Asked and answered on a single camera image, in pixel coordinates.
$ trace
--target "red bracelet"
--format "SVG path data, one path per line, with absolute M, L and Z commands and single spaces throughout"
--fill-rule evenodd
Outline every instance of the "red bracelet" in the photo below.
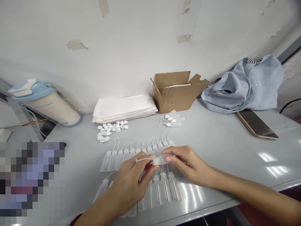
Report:
M 77 216 L 74 218 L 74 220 L 69 224 L 69 226 L 73 226 L 73 225 L 75 224 L 75 222 L 80 218 L 81 215 L 82 215 L 82 213 L 79 214 L 79 215 L 77 215 Z

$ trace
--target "cardboard box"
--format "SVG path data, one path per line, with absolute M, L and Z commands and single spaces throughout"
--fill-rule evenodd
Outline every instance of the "cardboard box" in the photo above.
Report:
M 156 89 L 155 103 L 160 114 L 172 110 L 188 110 L 198 94 L 209 84 L 206 79 L 200 80 L 201 76 L 198 74 L 188 81 L 189 75 L 190 71 L 162 73 L 156 74 L 155 82 L 151 79 Z

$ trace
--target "hand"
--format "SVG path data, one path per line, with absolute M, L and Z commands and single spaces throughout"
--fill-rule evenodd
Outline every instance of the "hand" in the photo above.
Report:
M 167 157 L 166 161 L 181 171 L 187 179 L 200 186 L 215 187 L 217 171 L 205 163 L 190 146 L 171 146 L 162 152 L 162 154 L 167 153 L 177 156 Z
M 159 168 L 159 166 L 150 165 L 151 160 L 136 162 L 136 159 L 143 158 L 156 158 L 156 156 L 140 152 L 135 157 L 125 161 L 121 165 L 112 186 L 104 194 L 104 196 L 111 197 L 109 200 L 114 206 L 115 217 L 124 215 L 144 197 L 150 180 Z M 146 172 L 139 181 L 143 170 Z

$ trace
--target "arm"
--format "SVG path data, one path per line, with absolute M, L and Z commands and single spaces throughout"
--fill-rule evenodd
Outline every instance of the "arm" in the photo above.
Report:
M 80 216 L 73 226 L 105 226 L 115 218 L 127 213 L 145 195 L 146 189 L 159 166 L 151 166 L 151 160 L 136 163 L 136 159 L 155 158 L 144 152 L 125 161 L 114 179 L 112 186 L 102 194 Z
M 170 147 L 163 151 L 163 154 L 166 153 L 178 156 L 178 158 L 168 157 L 166 161 L 195 184 L 226 191 L 257 208 L 280 225 L 301 224 L 300 202 L 262 184 L 210 167 L 190 146 Z

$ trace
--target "smartphone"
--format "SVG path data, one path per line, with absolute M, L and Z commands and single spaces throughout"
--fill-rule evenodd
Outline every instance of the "smartphone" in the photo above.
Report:
M 235 114 L 253 136 L 269 140 L 279 139 L 279 137 L 252 110 L 244 109 Z

